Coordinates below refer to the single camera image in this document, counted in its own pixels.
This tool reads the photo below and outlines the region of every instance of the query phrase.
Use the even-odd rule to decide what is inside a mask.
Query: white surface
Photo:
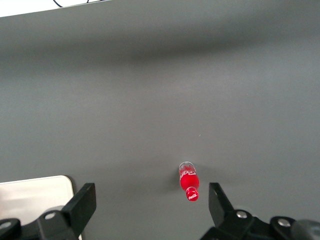
[[[0,183],[0,219],[18,218],[21,225],[37,219],[46,210],[64,206],[73,197],[66,176],[51,176]]]
[[[87,0],[56,0],[63,7],[86,4]],[[58,9],[53,0],[0,0],[0,17]]]

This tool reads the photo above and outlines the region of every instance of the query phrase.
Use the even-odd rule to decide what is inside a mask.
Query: red bottle
[[[186,198],[189,201],[197,201],[199,198],[199,178],[196,173],[195,166],[185,161],[179,166],[180,186],[185,191]]]

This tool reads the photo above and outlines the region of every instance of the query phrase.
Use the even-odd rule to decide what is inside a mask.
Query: coca-cola logo
[[[196,175],[196,172],[195,171],[184,171],[181,175],[180,175],[180,180],[182,179],[182,177],[184,175]]]
[[[194,199],[196,196],[197,196],[197,194],[194,193],[192,196],[189,196],[188,199],[189,199],[189,200]]]

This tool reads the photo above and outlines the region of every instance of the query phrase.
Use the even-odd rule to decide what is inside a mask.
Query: plastic bottle
[[[199,178],[196,173],[195,166],[185,161],[179,166],[180,186],[185,191],[186,198],[194,202],[199,198]]]

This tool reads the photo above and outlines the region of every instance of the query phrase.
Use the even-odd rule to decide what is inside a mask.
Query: black cable
[[[56,2],[56,0],[53,0],[55,2],[55,4],[57,4],[59,6],[59,8],[63,8],[63,6],[61,6],[59,3]]]

